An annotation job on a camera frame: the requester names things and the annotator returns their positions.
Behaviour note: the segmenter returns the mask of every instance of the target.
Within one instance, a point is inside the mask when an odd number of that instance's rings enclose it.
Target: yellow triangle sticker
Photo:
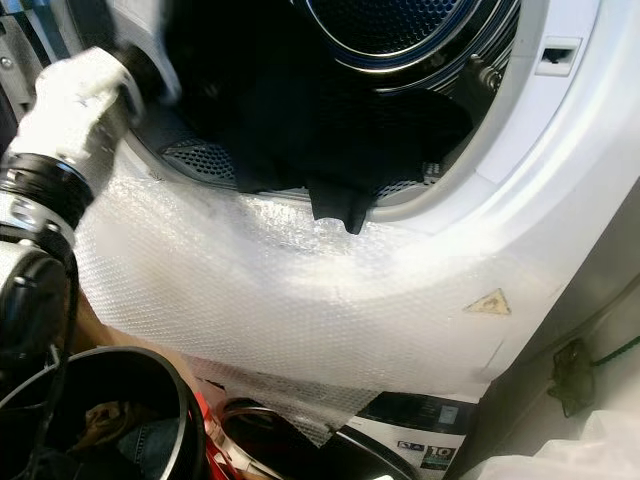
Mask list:
[[[491,315],[511,315],[511,309],[501,288],[482,297],[464,309],[465,312],[489,313]]]

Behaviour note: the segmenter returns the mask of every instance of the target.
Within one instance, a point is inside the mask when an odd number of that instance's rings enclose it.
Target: green cord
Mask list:
[[[633,340],[625,343],[623,346],[621,346],[617,350],[614,350],[613,352],[611,352],[606,357],[602,357],[600,360],[596,360],[595,362],[591,362],[591,365],[593,365],[594,367],[600,367],[600,366],[604,365],[605,363],[610,362],[614,358],[619,357],[620,355],[622,355],[626,351],[631,350],[633,347],[635,347],[638,344],[640,344],[640,336],[637,336]]]

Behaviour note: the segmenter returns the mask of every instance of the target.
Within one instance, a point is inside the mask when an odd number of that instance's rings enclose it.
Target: black bucket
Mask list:
[[[43,370],[0,403],[0,479],[13,478],[26,466],[54,372],[53,367]],[[160,419],[178,419],[178,434],[161,480],[207,478],[198,403],[165,358],[142,348],[99,348],[71,357],[45,445],[66,452],[85,428],[85,413],[111,401],[135,402]]]

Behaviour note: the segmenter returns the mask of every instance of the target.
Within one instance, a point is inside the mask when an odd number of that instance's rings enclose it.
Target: dark cable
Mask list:
[[[591,362],[591,365],[593,365],[594,367],[600,367],[601,365],[604,365],[605,363],[610,362],[614,358],[619,357],[620,355],[622,355],[623,353],[627,352],[628,350],[631,350],[633,347],[635,347],[638,344],[640,344],[640,336],[637,336],[633,340],[630,340],[629,342],[625,343],[620,348],[618,348],[618,349],[614,350],[613,352],[611,352],[609,355],[607,355],[605,357],[602,357],[600,360],[596,360],[594,362]]]
[[[34,480],[35,478],[38,469],[37,467],[40,453],[42,448],[44,447],[44,442],[49,430],[49,424],[51,423],[53,414],[56,410],[60,397],[62,396],[62,391],[64,389],[65,383],[64,380],[67,373],[67,364],[69,363],[69,356],[71,354],[71,348],[73,345],[74,333],[76,328],[76,317],[78,313],[78,299],[80,296],[78,263],[73,253],[71,254],[71,259],[69,261],[67,275],[69,276],[70,286],[69,311],[67,314],[67,328],[65,332],[65,339],[62,347],[62,353],[60,355],[60,363],[58,364],[53,380],[51,382],[51,387],[49,388],[49,393],[47,394],[47,398],[45,400],[45,408],[42,420],[38,425],[33,450],[31,450],[31,456],[29,457],[29,463],[27,464],[27,467],[24,470],[24,476],[22,477],[27,480]]]

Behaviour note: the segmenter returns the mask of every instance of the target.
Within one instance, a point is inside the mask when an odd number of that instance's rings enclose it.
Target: washing machine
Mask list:
[[[360,235],[314,221],[304,188],[234,192],[229,152],[176,107],[193,88],[216,94],[185,71],[242,43],[241,17],[207,17],[196,0],[0,3],[15,118],[42,65],[92,45],[134,44],[165,81],[78,234],[98,316],[294,423],[313,417],[296,425],[325,428],[323,441],[383,391],[477,402],[640,174],[634,0],[282,0],[380,95],[428,89],[472,120],[423,181],[379,185]],[[228,43],[176,65],[207,25]]]

